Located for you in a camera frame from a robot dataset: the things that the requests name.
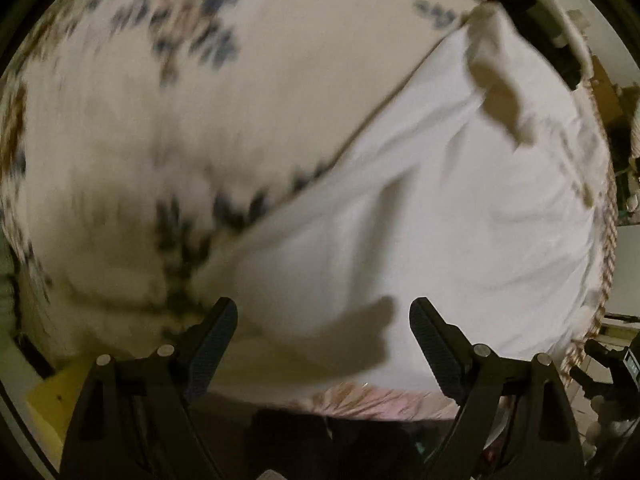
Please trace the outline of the floral bed blanket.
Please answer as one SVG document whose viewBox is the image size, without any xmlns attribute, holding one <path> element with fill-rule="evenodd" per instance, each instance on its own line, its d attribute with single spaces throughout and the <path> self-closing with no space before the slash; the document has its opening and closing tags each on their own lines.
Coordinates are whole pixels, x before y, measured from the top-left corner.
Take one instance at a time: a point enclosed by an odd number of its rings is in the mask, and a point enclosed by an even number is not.
<svg viewBox="0 0 640 480">
<path fill-rule="evenodd" d="M 198 287 L 214 255 L 328 174 L 484 4 L 527 41 L 492 0 L 55 0 L 1 78 L 1 225 L 36 349 L 61 368 L 176 341 L 224 296 Z M 454 414 L 437 382 L 229 399 Z"/>
</svg>

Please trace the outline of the white folded sweater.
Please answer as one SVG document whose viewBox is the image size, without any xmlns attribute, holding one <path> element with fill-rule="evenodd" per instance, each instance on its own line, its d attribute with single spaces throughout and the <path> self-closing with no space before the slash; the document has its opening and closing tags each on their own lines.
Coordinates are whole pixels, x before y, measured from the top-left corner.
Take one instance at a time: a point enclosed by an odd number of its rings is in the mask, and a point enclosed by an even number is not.
<svg viewBox="0 0 640 480">
<path fill-rule="evenodd" d="M 558 0 L 500 0 L 518 31 L 552 65 L 570 90 L 593 73 L 584 35 Z"/>
</svg>

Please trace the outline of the brown checkered blanket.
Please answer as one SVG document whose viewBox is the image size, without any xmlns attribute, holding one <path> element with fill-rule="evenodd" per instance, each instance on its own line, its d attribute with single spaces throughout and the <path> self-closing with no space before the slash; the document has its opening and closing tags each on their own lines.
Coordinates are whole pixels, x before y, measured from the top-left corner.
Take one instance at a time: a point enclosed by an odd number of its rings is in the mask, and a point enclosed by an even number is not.
<svg viewBox="0 0 640 480">
<path fill-rule="evenodd" d="M 615 249 L 617 245 L 617 204 L 616 204 L 616 182 L 613 171 L 612 156 L 608 135 L 606 134 L 601 114 L 598 110 L 596 97 L 593 94 L 592 84 L 585 79 L 576 90 L 578 98 L 582 99 L 582 107 L 586 110 L 586 118 L 592 119 L 599 133 L 601 144 L 604 146 L 604 190 L 598 195 L 596 201 L 596 249 L 598 269 L 598 287 L 594 292 L 594 307 L 587 307 L 585 312 L 586 325 L 580 328 L 578 333 L 572 337 L 570 344 L 565 350 L 565 354 L 560 364 L 560 377 L 565 388 L 569 389 L 575 385 L 570 378 L 570 370 L 574 367 L 581 367 L 585 361 L 585 344 L 588 339 L 596 338 L 605 316 L 605 307 L 610 298 L 614 270 L 615 270 Z"/>
</svg>

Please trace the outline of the white t-shirt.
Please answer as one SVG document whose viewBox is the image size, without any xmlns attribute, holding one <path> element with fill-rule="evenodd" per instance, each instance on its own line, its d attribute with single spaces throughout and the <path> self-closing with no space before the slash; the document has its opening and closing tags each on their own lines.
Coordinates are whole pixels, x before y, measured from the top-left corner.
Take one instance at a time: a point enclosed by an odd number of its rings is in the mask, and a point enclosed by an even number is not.
<svg viewBox="0 0 640 480">
<path fill-rule="evenodd" d="M 479 6 L 328 174 L 198 277 L 240 315 L 210 388 L 254 403 L 434 391 L 409 326 L 419 297 L 500 356 L 562 356 L 593 304 L 606 166 L 588 100 Z"/>
</svg>

